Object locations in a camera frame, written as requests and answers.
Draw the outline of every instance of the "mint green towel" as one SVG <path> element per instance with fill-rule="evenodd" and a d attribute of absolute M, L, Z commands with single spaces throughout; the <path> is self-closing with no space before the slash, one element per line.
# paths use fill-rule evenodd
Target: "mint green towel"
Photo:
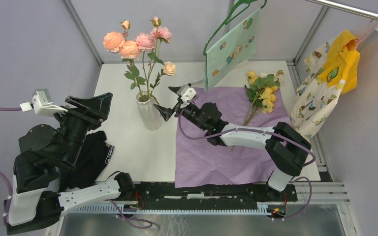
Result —
<path fill-rule="evenodd" d="M 214 87 L 238 63 L 256 53 L 254 39 L 257 39 L 259 13 L 260 8 L 206 51 L 205 90 Z"/>

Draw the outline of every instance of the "white vase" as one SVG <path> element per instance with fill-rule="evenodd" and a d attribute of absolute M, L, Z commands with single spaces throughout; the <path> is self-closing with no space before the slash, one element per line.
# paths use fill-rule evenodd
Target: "white vase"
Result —
<path fill-rule="evenodd" d="M 144 126 L 148 130 L 157 130 L 160 128 L 162 123 L 162 117 L 160 112 L 154 107 L 156 103 L 154 98 L 150 98 L 148 101 L 139 102 L 138 99 L 140 98 L 140 93 L 136 96 L 137 101 L 137 108 L 138 112 L 140 113 L 141 120 L 144 123 Z"/>

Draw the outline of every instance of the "purple tablecloth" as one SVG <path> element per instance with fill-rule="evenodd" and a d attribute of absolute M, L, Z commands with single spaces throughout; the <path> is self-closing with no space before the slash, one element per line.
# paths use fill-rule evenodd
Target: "purple tablecloth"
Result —
<path fill-rule="evenodd" d="M 244 88 L 215 87 L 204 92 L 195 88 L 199 98 L 196 105 L 216 103 L 222 119 L 241 125 L 251 105 Z M 249 123 L 252 127 L 275 126 L 279 121 L 290 124 L 280 90 L 272 113 L 260 113 Z M 182 128 L 191 137 L 205 134 L 186 119 Z M 175 187 L 196 187 L 204 184 L 245 184 L 267 180 L 275 164 L 265 150 L 250 147 L 213 146 L 206 139 L 189 140 L 177 128 Z"/>

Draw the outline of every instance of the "black cloth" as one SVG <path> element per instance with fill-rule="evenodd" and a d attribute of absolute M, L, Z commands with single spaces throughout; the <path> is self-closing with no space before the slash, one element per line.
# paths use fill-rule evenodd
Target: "black cloth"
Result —
<path fill-rule="evenodd" d="M 103 131 L 88 134 L 73 171 L 61 171 L 59 192 L 67 188 L 86 188 L 95 184 L 96 178 L 109 163 L 113 146 L 106 142 Z"/>

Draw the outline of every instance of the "table top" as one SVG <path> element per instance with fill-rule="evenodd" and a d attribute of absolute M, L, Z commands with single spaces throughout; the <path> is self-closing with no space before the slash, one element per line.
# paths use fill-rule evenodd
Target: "table top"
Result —
<path fill-rule="evenodd" d="M 168 86 L 181 86 L 199 81 L 204 74 L 203 62 L 175 64 L 176 75 L 163 77 L 153 93 L 165 107 L 173 107 L 177 102 L 177 95 L 171 92 Z M 155 72 L 162 68 L 156 65 Z M 114 95 L 108 120 L 102 123 L 99 130 L 105 131 L 107 143 L 115 146 L 112 159 L 97 181 L 105 181 L 113 172 L 122 171 L 130 173 L 133 181 L 174 182 L 177 119 L 163 121 L 156 131 L 147 130 L 136 107 L 137 89 L 130 90 L 131 80 L 123 75 L 126 70 L 126 64 L 104 64 L 96 85 L 95 96 L 106 92 Z M 285 72 L 284 85 L 280 90 L 283 104 L 290 114 L 294 105 L 295 90 L 286 61 L 250 61 L 234 68 L 216 86 L 243 87 L 247 83 L 245 73 L 249 70 L 264 73 L 276 73 L 278 70 Z M 203 87 L 203 83 L 193 86 Z M 304 167 L 301 176 L 306 176 L 312 181 L 320 181 L 316 163 Z"/>

